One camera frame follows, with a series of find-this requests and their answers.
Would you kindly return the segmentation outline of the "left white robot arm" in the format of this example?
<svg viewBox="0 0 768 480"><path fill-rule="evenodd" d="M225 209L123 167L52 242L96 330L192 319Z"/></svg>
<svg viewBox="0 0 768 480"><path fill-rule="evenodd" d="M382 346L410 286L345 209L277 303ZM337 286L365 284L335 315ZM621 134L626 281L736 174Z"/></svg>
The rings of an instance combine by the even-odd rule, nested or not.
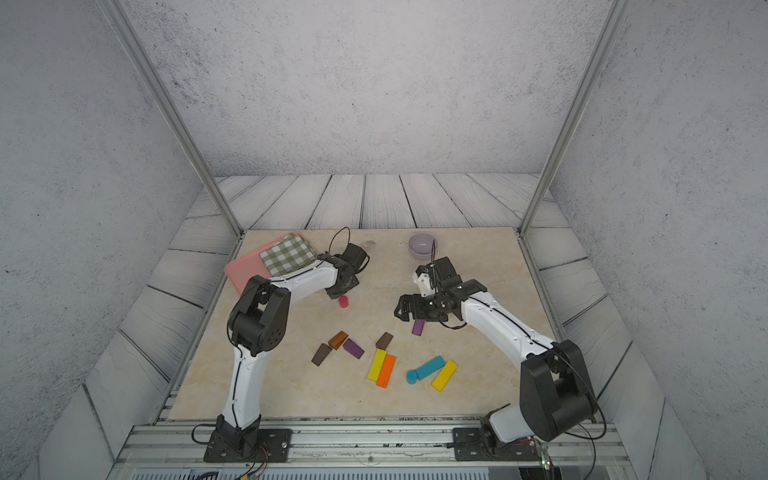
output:
<svg viewBox="0 0 768 480"><path fill-rule="evenodd" d="M227 321L234 348L234 367L227 402L215 432L226 444L241 448L258 430L260 397L269 357L287 332L290 307L321 290L336 300L359 284L357 275L370 256L355 245L343 254L324 253L312 264L285 276L252 277Z"/></svg>

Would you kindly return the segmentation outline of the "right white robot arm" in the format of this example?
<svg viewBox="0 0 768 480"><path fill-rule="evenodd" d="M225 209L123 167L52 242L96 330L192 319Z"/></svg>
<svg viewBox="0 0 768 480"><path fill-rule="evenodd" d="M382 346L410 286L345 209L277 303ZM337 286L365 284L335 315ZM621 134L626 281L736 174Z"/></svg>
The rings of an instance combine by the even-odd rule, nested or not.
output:
<svg viewBox="0 0 768 480"><path fill-rule="evenodd" d="M438 287L427 296L405 294L394 309L394 316L404 322L444 323L450 314L484 334L519 373L518 403L486 417L494 441L550 441L599 413L580 348L527 326L478 281Z"/></svg>

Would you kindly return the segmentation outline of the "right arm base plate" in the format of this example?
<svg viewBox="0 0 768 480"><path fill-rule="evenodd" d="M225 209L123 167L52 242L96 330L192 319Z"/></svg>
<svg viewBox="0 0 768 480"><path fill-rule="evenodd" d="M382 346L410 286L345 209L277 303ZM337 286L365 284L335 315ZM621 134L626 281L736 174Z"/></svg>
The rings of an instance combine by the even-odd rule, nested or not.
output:
<svg viewBox="0 0 768 480"><path fill-rule="evenodd" d="M491 430L483 427L461 427L452 430L452 440L446 445L460 462L537 462L540 455L530 439L503 443Z"/></svg>

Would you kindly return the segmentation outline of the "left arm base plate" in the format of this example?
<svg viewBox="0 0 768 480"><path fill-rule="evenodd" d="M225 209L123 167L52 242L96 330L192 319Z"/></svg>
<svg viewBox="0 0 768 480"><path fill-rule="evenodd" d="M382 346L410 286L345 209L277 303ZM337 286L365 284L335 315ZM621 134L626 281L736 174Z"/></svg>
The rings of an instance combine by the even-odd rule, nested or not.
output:
<svg viewBox="0 0 768 480"><path fill-rule="evenodd" d="M203 455L205 463L285 463L291 447L291 429L249 429L244 434L214 430Z"/></svg>

